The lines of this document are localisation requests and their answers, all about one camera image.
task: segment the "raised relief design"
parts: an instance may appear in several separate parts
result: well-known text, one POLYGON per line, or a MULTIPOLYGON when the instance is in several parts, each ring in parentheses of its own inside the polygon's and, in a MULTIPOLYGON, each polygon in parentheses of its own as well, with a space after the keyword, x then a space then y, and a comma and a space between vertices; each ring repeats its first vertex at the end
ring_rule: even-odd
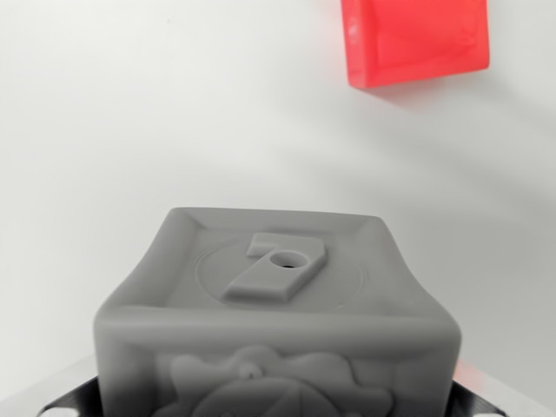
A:
POLYGON ((185 354, 169 371, 176 401, 154 417, 386 417, 394 404, 386 389, 360 386, 338 354, 251 346, 219 361, 185 354))

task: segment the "gray 3d printed cube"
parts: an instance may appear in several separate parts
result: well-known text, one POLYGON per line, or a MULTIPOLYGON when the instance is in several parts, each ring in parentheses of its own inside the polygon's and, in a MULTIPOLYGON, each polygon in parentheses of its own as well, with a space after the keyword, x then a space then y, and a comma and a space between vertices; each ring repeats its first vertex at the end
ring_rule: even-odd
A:
POLYGON ((384 222, 175 208, 95 321, 106 417, 441 417, 460 348, 384 222))

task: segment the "metal plate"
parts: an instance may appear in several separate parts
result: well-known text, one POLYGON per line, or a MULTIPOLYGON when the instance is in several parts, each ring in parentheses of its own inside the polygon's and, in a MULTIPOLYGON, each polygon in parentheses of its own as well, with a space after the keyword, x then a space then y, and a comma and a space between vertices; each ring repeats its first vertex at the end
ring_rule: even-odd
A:
MULTIPOLYGON (((0 403, 1 417, 103 417, 93 357, 0 403)), ((540 406, 477 369, 458 365, 446 417, 478 415, 554 417, 540 406)))

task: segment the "red translucent cube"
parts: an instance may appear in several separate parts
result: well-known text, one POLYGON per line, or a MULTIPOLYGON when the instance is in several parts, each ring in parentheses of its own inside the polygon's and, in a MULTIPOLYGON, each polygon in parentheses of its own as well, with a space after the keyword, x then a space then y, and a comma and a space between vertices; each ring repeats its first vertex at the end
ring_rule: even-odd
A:
POLYGON ((483 70, 487 0, 341 0, 349 83, 369 88, 483 70))

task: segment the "white background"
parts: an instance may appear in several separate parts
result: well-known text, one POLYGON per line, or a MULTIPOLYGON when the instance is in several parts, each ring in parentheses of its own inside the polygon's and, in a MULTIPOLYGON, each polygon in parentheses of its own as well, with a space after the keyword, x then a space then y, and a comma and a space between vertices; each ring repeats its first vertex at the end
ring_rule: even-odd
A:
POLYGON ((490 70, 364 92, 339 0, 0 0, 0 398, 215 206, 381 216, 462 357, 556 409, 554 16, 491 0, 490 70))

